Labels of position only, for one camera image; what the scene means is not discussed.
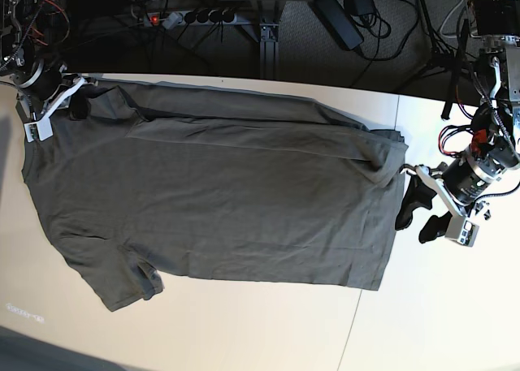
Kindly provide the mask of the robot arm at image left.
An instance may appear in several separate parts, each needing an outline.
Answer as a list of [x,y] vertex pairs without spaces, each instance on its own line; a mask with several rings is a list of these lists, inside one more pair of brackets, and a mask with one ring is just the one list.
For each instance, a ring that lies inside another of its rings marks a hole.
[[59,100],[80,80],[59,51],[70,30],[55,0],[1,0],[1,85],[16,90],[23,121],[41,119],[53,101],[71,119],[86,118],[89,105],[80,88]]

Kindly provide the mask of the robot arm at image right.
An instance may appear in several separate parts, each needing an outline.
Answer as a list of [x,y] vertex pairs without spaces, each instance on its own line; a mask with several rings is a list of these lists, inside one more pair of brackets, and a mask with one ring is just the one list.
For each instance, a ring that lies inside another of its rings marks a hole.
[[418,0],[431,41],[430,60],[403,82],[450,73],[441,118],[449,120],[453,105],[468,118],[465,125],[447,125],[437,138],[450,164],[436,168],[404,165],[410,176],[398,231],[413,221],[416,209],[431,209],[439,197],[447,211],[432,216],[419,233],[425,244],[440,237],[470,247],[479,231],[476,218],[490,218],[494,196],[486,190],[507,170],[519,168],[519,0],[460,0],[452,37],[457,46],[443,51],[445,34],[434,29],[426,1]]

